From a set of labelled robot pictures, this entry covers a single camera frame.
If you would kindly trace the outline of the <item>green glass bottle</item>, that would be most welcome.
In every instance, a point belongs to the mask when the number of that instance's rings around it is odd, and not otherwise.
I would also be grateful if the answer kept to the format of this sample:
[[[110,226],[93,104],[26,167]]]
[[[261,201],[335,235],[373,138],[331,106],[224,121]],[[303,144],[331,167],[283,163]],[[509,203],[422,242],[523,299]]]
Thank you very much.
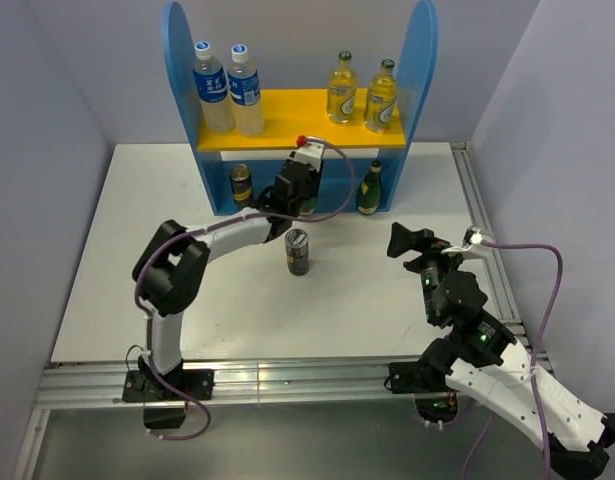
[[[315,211],[316,205],[317,205],[316,197],[312,197],[310,199],[305,200],[301,205],[300,215],[303,217],[312,215]]]
[[[381,162],[373,160],[368,173],[359,184],[356,194],[356,209],[363,215],[372,215],[380,204],[381,170]]]

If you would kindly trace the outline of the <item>black drink can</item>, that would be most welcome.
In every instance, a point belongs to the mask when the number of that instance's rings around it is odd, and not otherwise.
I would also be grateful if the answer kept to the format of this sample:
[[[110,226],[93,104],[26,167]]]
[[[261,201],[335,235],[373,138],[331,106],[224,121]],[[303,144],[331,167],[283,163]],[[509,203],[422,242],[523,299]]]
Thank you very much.
[[[291,229],[285,234],[287,267],[291,274],[302,276],[309,271],[309,239],[302,229]]]
[[[241,210],[254,202],[251,171],[245,164],[235,164],[229,172],[232,195],[236,207]]]

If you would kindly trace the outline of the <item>clear soda bottle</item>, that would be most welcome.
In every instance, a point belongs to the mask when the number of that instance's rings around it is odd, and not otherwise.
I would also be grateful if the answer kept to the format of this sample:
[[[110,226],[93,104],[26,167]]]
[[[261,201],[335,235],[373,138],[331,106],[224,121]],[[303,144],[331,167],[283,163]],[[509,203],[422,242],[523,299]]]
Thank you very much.
[[[373,76],[368,87],[363,120],[370,131],[384,132],[392,119],[397,95],[394,68],[392,59],[383,59],[380,71]]]
[[[340,51],[338,64],[329,75],[327,115],[333,123],[347,123],[355,109],[357,74],[351,63],[352,53],[347,50]]]

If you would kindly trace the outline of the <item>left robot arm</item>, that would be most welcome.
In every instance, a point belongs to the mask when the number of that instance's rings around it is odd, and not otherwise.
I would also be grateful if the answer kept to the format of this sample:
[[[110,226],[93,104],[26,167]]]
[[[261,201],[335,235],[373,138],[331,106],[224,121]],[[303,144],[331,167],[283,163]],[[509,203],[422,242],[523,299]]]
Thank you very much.
[[[142,386],[159,401],[191,398],[181,353],[182,320],[196,299],[207,266],[241,248],[266,244],[289,230],[304,202],[317,196],[320,160],[288,159],[251,207],[213,225],[190,230],[162,223],[132,272],[134,299],[146,314]]]

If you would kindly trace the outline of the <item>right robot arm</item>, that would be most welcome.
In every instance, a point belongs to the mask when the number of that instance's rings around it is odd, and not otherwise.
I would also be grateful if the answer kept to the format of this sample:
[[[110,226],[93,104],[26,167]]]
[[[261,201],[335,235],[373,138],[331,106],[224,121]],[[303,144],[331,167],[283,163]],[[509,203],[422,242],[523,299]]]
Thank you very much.
[[[488,297],[476,276],[460,268],[499,246],[477,227],[466,231],[462,245],[453,246],[429,229],[392,224],[388,257],[417,252],[403,266],[421,279],[427,323],[447,333],[417,360],[390,363],[385,386],[393,394],[466,394],[540,448],[547,472],[596,479],[615,443],[615,413],[590,407],[539,365],[538,352],[486,311]]]

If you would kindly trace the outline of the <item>blue and yellow shelf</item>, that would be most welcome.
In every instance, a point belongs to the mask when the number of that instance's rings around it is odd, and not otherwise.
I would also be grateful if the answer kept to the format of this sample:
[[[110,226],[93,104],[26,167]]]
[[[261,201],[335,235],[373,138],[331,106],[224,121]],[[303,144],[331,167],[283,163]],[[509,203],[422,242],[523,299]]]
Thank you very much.
[[[378,209],[390,209],[434,74],[439,26],[432,2],[418,2],[411,13],[396,64],[396,105],[392,122],[383,133],[368,130],[360,114],[345,125],[328,120],[323,89],[266,89],[262,93],[262,135],[247,138],[237,131],[215,135],[207,129],[201,113],[192,73],[196,59],[192,36],[183,7],[177,2],[164,7],[162,36],[170,88],[215,215],[236,211],[229,181],[234,163],[223,159],[223,153],[244,153],[254,190],[260,192],[272,184],[285,155],[295,148],[302,134],[323,138],[345,151],[355,151],[352,163],[359,178],[368,172],[374,158],[379,160],[382,193]],[[374,156],[370,155],[371,150],[376,152]]]

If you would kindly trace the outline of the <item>right blue-label water bottle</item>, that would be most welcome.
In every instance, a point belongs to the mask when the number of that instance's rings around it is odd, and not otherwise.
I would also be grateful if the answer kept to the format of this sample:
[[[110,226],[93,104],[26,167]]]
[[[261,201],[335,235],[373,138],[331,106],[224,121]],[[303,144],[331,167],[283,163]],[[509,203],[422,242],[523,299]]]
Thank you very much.
[[[257,137],[265,129],[258,69],[244,44],[231,48],[231,59],[227,79],[236,127],[244,137]]]

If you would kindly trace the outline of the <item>blue-label water bottle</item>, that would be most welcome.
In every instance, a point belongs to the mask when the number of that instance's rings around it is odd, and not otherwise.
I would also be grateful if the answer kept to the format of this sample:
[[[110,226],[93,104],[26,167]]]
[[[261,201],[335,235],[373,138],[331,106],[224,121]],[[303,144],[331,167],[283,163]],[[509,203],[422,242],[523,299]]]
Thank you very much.
[[[211,44],[194,45],[196,56],[193,77],[207,128],[214,134],[227,134],[235,126],[228,100],[227,78],[222,63],[214,56]]]
[[[258,69],[244,44],[231,48],[231,59],[227,79],[236,127],[244,137],[257,137],[265,129]]]

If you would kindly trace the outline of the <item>left blue-label water bottle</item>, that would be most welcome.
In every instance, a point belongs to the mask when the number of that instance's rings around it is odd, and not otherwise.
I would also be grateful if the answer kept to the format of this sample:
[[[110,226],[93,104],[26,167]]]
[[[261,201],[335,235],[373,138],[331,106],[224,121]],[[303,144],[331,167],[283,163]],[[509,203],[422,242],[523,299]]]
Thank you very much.
[[[214,56],[211,44],[194,45],[196,56],[193,77],[207,128],[214,134],[227,134],[235,126],[228,100],[227,78],[222,63]]]

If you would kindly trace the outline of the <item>aluminium front rail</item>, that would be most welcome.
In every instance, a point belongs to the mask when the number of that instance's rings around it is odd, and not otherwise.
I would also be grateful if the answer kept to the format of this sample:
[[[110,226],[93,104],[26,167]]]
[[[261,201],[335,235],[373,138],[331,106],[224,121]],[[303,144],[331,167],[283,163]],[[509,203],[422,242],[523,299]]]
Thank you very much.
[[[418,357],[188,361],[187,370],[214,372],[208,406],[382,400],[391,362]],[[124,361],[56,364],[43,371],[34,410],[121,408]]]

